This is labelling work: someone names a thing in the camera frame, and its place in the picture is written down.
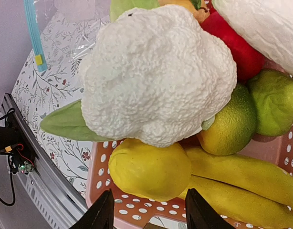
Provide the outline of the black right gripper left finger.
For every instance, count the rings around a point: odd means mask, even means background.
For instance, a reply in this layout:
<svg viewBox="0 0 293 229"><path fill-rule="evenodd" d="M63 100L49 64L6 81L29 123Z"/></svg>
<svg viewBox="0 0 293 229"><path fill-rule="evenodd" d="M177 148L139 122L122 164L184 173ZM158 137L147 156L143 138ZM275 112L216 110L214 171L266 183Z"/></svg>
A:
<svg viewBox="0 0 293 229"><path fill-rule="evenodd" d="M114 207L112 190L105 190L70 229L113 229Z"/></svg>

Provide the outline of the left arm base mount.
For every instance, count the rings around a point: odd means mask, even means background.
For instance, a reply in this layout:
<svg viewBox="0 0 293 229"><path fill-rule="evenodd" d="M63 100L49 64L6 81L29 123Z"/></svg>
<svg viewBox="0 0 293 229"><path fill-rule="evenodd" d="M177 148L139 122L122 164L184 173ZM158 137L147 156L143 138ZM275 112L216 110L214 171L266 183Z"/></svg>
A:
<svg viewBox="0 0 293 229"><path fill-rule="evenodd" d="M15 109L10 108L0 117L0 121L4 122L4 126L0 126L0 156L7 156L11 173L27 175L35 168L33 155L29 153L20 130L12 122L14 114Z"/></svg>

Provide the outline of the yellow toy lemon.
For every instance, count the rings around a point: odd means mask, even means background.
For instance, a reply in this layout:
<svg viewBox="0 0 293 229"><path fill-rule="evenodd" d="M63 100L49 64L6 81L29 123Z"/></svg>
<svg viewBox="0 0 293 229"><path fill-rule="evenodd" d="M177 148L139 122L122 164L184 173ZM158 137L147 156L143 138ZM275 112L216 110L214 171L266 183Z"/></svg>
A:
<svg viewBox="0 0 293 229"><path fill-rule="evenodd" d="M136 139L113 150L110 176L123 192L165 202L178 197L189 184L191 161L178 143L158 148Z"/></svg>

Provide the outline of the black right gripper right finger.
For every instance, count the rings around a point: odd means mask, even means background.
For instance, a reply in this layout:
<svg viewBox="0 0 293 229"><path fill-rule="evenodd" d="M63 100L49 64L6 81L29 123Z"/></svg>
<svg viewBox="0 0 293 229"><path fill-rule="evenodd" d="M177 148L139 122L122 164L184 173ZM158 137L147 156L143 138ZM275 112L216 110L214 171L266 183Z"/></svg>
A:
<svg viewBox="0 0 293 229"><path fill-rule="evenodd" d="M194 188L187 191L185 198L188 229L233 229Z"/></svg>

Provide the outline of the white toy napa cabbage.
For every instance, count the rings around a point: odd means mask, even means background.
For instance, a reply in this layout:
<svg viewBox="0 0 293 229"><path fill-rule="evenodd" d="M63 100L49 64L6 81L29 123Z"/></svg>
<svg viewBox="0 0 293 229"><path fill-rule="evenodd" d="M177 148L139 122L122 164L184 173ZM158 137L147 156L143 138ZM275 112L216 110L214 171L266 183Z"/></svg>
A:
<svg viewBox="0 0 293 229"><path fill-rule="evenodd" d="M212 5L247 43L293 76L293 0L214 0Z"/></svg>

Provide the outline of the yellow green toy mango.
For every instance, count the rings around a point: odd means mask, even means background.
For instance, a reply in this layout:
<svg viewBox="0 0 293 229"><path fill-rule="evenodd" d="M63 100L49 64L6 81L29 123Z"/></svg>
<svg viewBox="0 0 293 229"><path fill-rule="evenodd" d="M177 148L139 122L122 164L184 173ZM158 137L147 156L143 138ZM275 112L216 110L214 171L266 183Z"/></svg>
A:
<svg viewBox="0 0 293 229"><path fill-rule="evenodd" d="M240 152L257 128L257 110L246 86L237 84L228 104L215 115L214 123L197 134L204 151L216 156Z"/></svg>

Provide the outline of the white toy cauliflower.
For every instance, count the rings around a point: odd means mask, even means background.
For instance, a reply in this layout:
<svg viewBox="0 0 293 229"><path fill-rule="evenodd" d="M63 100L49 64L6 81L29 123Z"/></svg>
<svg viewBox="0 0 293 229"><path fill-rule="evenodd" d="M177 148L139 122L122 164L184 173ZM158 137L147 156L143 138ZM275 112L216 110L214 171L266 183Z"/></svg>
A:
<svg viewBox="0 0 293 229"><path fill-rule="evenodd" d="M230 101L237 66L227 45L186 8L117 0L78 75L82 98L47 115L43 131L166 147L200 132Z"/></svg>

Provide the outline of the clear zip top bag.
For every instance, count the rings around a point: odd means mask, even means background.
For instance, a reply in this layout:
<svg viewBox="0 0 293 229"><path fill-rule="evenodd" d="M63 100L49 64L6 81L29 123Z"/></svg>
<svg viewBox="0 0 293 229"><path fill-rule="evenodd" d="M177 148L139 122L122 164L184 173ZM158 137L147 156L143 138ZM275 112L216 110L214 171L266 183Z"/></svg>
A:
<svg viewBox="0 0 293 229"><path fill-rule="evenodd" d="M83 58L109 19L109 0L25 0L32 62L44 72Z"/></svg>

